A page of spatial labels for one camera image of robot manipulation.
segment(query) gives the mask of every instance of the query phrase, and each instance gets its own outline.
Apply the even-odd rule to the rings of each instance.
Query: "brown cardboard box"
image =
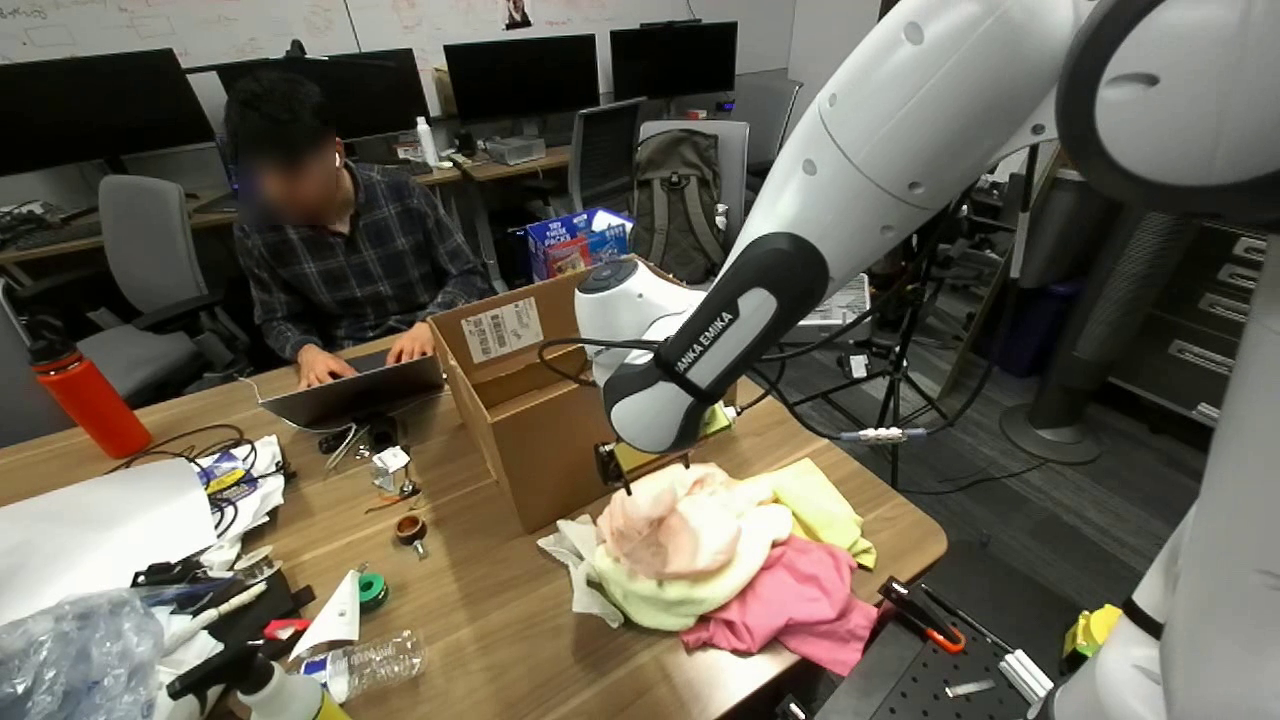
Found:
[[[431,319],[451,399],[523,528],[607,497],[595,467],[595,444],[613,439],[600,392],[538,366],[538,342],[579,338],[573,285],[560,277]],[[586,366],[579,348],[549,348],[549,360],[565,374]]]

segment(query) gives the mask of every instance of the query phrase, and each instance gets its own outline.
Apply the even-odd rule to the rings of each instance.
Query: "black monitor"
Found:
[[[170,49],[0,64],[0,177],[202,140]]]
[[[330,136],[407,134],[417,116],[428,116],[413,49],[353,51],[330,59],[242,59],[218,64],[215,75],[232,97],[238,79],[266,68],[306,75],[322,93]]]
[[[550,116],[600,104],[595,36],[442,44],[460,119]]]
[[[727,93],[737,79],[737,23],[643,23],[613,39],[613,97],[677,101]]]

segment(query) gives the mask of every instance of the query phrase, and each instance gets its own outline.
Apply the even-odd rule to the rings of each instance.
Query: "desk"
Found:
[[[275,397],[287,384],[290,374],[266,374],[256,392]],[[299,479],[262,546],[275,550],[287,581],[327,598],[353,565],[386,576],[393,599],[363,621],[363,638],[417,628],[428,674],[380,700],[356,700],[353,715],[720,715],[797,665],[786,651],[687,656],[671,638],[613,631],[600,621],[567,617],[565,570],[518,534],[449,392],[407,412],[413,467],[425,479],[419,512],[431,523],[428,561],[393,550],[386,528],[399,512],[363,512],[380,497],[356,461],[322,473],[314,439],[260,412],[256,392],[227,384],[145,407],[145,419],[154,436],[209,419],[238,424],[253,436],[280,434]],[[692,458],[737,477],[813,458],[863,512],[863,534],[881,546],[881,570],[854,589],[863,599],[886,573],[915,576],[948,550],[934,521],[841,450],[808,436],[774,399]],[[78,434],[5,450],[0,506],[105,467],[113,461],[96,458]]]
[[[573,155],[573,147],[549,147],[530,166],[473,161],[467,177],[475,183],[549,177],[549,174],[565,174],[567,155]],[[413,183],[419,183],[419,189],[451,189],[451,183],[464,183],[467,177],[456,174],[456,169],[431,169],[431,174],[413,174]],[[193,200],[188,213],[193,213],[193,231],[227,228],[232,224],[223,195]],[[0,269],[50,261],[50,258],[78,258],[78,251],[96,251],[96,249],[105,249],[105,228],[100,228],[100,217],[91,213],[91,217],[78,217],[72,224],[23,237],[16,249],[5,249],[0,251]]]

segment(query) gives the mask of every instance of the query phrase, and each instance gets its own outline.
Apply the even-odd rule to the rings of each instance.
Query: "white robot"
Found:
[[[696,439],[703,407],[833,288],[953,206],[991,161],[1058,140],[1103,191],[1268,231],[1280,220],[1280,0],[903,0],[785,145],[703,298],[643,269],[579,288],[613,430]],[[1043,715],[1280,715],[1280,258],[1268,261],[1196,507],[1132,621]]]

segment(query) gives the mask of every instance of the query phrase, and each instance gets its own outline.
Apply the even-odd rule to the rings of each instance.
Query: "red bottle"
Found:
[[[35,375],[106,458],[139,458],[153,450],[153,434],[89,356],[61,352],[57,360],[35,360]]]

